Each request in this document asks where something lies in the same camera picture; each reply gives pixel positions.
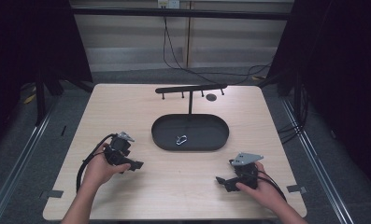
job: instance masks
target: human hand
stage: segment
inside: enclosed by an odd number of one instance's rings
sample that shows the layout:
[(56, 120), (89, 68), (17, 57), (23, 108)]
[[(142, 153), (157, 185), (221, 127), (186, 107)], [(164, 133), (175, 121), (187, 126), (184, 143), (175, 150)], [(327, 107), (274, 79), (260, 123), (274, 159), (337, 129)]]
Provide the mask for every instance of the human hand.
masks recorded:
[[(255, 164), (257, 165), (257, 168), (259, 171), (264, 171), (264, 166), (256, 161)], [(269, 179), (269, 177), (261, 172), (258, 172), (258, 176)], [(258, 179), (258, 188), (252, 189), (247, 185), (244, 185), (242, 183), (236, 183), (238, 189), (240, 189), (243, 192), (246, 192), (251, 196), (253, 199), (255, 199), (260, 205), (274, 211), (276, 206), (286, 203), (284, 199), (281, 197), (281, 195), (278, 193), (278, 191), (269, 183), (265, 182), (262, 179)]]
[(130, 168), (131, 165), (129, 163), (118, 166), (107, 163), (104, 155), (104, 147), (106, 146), (108, 146), (108, 143), (104, 143), (95, 151), (95, 156), (87, 165), (81, 186), (87, 185), (94, 189), (98, 189), (116, 173), (124, 172)]

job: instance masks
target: forearm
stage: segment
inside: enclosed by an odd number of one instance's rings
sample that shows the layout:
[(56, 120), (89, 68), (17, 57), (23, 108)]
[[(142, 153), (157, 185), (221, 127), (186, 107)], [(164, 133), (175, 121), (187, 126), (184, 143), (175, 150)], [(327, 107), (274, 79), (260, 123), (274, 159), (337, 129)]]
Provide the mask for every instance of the forearm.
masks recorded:
[(89, 223), (93, 200), (97, 190), (97, 187), (82, 185), (79, 188), (77, 196), (65, 214), (62, 223)]
[(307, 223), (289, 204), (280, 203), (272, 208), (283, 224), (305, 224)]

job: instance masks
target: black oval tray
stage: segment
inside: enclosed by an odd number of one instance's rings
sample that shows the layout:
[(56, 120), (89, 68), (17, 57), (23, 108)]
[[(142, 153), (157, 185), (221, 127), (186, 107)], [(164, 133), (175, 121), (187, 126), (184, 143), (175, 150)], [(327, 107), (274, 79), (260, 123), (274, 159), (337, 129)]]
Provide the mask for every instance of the black oval tray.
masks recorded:
[[(169, 151), (213, 151), (223, 147), (229, 136), (226, 122), (210, 114), (168, 114), (152, 125), (154, 143)], [(177, 144), (178, 137), (187, 141)]]

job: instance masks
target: wooden table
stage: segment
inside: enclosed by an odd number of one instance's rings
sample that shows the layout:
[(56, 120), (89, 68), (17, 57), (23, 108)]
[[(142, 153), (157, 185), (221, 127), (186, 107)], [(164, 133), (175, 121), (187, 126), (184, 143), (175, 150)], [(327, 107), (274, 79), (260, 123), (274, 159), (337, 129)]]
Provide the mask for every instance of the wooden table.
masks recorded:
[(189, 220), (260, 219), (275, 215), (242, 192), (226, 192), (216, 176), (235, 177), (229, 164), (239, 152), (263, 155), (265, 170), (284, 191), (289, 204), (305, 216), (302, 196), (289, 193), (296, 185), (269, 110), (257, 87), (228, 87), (210, 102), (193, 93), (193, 113), (224, 119), (230, 133), (226, 145), (212, 152), (170, 152), (152, 140), (153, 122), (165, 114), (188, 113), (189, 96), (156, 94), (167, 85), (100, 84), (94, 88), (63, 167), (54, 185), (62, 198), (49, 198), (47, 220), (64, 217), (76, 194), (78, 168), (95, 145), (110, 133), (127, 132), (136, 141), (130, 159), (145, 162), (140, 170), (114, 175), (103, 185), (93, 204), (91, 219)]

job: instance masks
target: electrical outlet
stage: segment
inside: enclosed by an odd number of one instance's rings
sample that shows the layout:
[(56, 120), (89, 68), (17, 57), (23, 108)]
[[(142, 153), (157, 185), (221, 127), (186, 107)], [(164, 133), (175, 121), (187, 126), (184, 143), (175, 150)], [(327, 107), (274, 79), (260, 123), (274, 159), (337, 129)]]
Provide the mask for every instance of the electrical outlet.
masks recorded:
[(168, 8), (168, 0), (158, 0), (158, 8)]
[(179, 9), (179, 0), (168, 0), (168, 8)]

